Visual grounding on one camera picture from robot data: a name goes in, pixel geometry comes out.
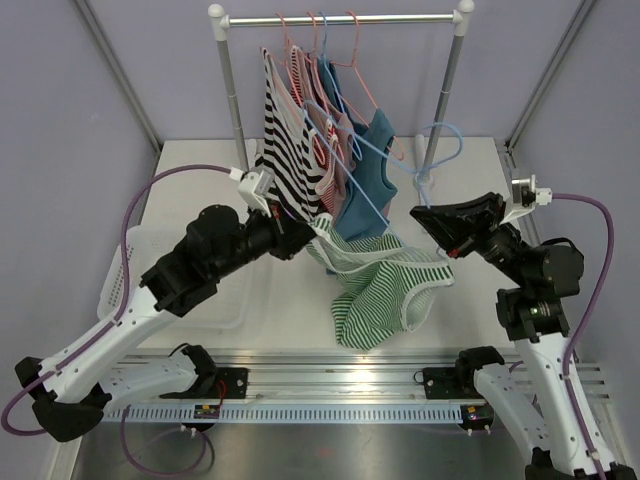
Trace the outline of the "mauve pink tank top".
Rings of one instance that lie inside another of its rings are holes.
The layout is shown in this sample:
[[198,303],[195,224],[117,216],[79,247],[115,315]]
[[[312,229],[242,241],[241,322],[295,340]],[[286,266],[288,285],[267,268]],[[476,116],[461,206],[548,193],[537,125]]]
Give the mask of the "mauve pink tank top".
[[319,163],[323,170],[321,180],[315,190],[320,195],[326,210],[337,220],[347,196],[346,172],[352,172],[355,162],[352,157],[352,135],[346,131],[352,124],[345,113],[340,112],[332,103],[320,78],[319,61],[315,58],[305,62],[307,78],[303,81],[306,88],[304,107],[307,109],[314,127],[318,131],[325,155]]

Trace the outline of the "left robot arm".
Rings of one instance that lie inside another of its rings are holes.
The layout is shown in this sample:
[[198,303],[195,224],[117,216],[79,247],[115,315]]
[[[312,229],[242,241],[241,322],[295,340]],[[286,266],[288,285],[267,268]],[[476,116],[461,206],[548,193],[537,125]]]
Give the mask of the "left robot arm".
[[15,367],[39,425],[59,442],[83,436],[104,416],[154,397],[204,398],[218,367],[200,345],[125,372],[115,365],[154,333],[213,297],[220,281],[269,254],[290,260],[316,236],[271,203],[245,221],[226,205],[205,208],[185,236],[122,299],[120,309],[56,356],[26,357]]

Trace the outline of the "green striped tank top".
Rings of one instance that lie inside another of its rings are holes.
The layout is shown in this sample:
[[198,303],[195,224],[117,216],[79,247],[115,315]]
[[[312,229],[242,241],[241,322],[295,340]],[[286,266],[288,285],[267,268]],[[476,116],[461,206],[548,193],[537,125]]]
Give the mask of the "green striped tank top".
[[393,234],[344,240],[328,214],[310,227],[307,252],[333,274],[342,291],[331,304],[336,342],[371,350],[392,336],[417,330],[429,316],[436,291],[456,279],[446,260],[405,247]]

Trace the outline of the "blue tank top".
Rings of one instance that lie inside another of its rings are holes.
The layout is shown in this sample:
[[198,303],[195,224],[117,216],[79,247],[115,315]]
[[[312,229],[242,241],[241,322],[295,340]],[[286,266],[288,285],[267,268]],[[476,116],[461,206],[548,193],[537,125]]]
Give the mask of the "blue tank top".
[[387,208],[397,194],[387,177],[387,152],[395,131],[380,109],[367,123],[352,120],[347,129],[356,133],[355,168],[335,228],[344,240],[355,241],[380,236],[387,229]]

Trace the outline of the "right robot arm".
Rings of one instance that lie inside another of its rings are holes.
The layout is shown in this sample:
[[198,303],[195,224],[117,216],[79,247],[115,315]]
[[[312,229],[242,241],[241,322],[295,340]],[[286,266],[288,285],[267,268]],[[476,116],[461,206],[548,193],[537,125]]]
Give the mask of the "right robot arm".
[[487,193],[465,203],[415,206],[411,216],[451,259],[479,254],[515,282],[497,292],[496,314],[527,369],[538,402],[517,389],[493,347],[464,350],[454,384],[480,395],[499,416],[522,456],[528,479],[633,479],[607,446],[589,407],[573,352],[578,334],[562,301],[580,292],[584,256],[564,237],[527,244],[513,220],[555,194],[527,187],[509,199]]

